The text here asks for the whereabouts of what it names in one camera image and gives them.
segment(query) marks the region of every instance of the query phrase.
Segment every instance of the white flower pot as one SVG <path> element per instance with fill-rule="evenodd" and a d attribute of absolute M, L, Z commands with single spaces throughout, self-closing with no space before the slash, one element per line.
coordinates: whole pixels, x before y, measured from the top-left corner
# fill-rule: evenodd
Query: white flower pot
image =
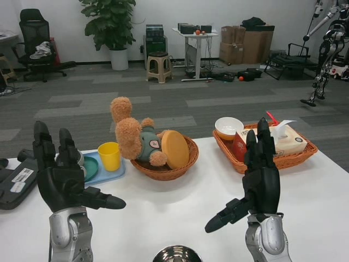
<path fill-rule="evenodd" d="M 129 68 L 127 57 L 127 49 L 125 50 L 109 50 L 111 67 L 113 70 L 126 70 Z"/>

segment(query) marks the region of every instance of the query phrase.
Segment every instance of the round yellow lid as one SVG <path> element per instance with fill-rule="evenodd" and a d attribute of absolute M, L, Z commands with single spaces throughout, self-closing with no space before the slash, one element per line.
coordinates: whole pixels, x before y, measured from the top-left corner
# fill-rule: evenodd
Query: round yellow lid
<path fill-rule="evenodd" d="M 189 148 L 184 137 L 177 131 L 168 130 L 161 140 L 162 151 L 167 155 L 171 169 L 182 168 L 189 162 Z"/>

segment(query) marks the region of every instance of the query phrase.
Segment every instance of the barcode label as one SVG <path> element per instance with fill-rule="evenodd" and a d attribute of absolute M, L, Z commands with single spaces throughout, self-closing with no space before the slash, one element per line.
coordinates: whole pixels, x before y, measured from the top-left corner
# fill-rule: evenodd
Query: barcode label
<path fill-rule="evenodd" d="M 12 193 L 20 193 L 26 184 L 24 182 L 16 182 L 10 189 Z"/>
<path fill-rule="evenodd" d="M 23 168 L 21 172 L 18 173 L 18 175 L 15 176 L 14 179 L 12 179 L 12 182 L 25 182 L 28 177 L 34 172 L 34 170 Z"/>

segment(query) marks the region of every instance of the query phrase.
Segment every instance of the blue tray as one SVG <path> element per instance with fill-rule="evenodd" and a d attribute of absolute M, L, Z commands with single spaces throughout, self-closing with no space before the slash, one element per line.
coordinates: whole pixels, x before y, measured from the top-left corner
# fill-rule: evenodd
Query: blue tray
<path fill-rule="evenodd" d="M 92 152 L 83 154 L 87 157 L 93 157 L 98 162 L 98 172 L 97 174 L 88 182 L 85 182 L 85 185 L 92 185 L 92 184 L 98 184 L 103 183 L 111 180 L 118 179 L 122 177 L 125 174 L 126 167 L 125 167 L 125 160 L 121 158 L 120 168 L 113 172 L 108 172 L 104 169 L 102 160 L 99 157 L 98 152 Z"/>

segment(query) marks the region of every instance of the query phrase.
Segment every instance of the teddy bear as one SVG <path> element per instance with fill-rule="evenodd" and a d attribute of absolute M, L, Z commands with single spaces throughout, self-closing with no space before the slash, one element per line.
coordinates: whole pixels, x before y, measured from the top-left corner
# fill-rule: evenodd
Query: teddy bear
<path fill-rule="evenodd" d="M 151 118 L 145 118 L 142 123 L 132 118 L 132 103 L 127 97 L 115 98 L 110 111 L 116 124 L 115 135 L 122 157 L 150 162 L 152 166 L 166 164 L 167 156 L 161 151 L 165 131 L 156 135 Z"/>

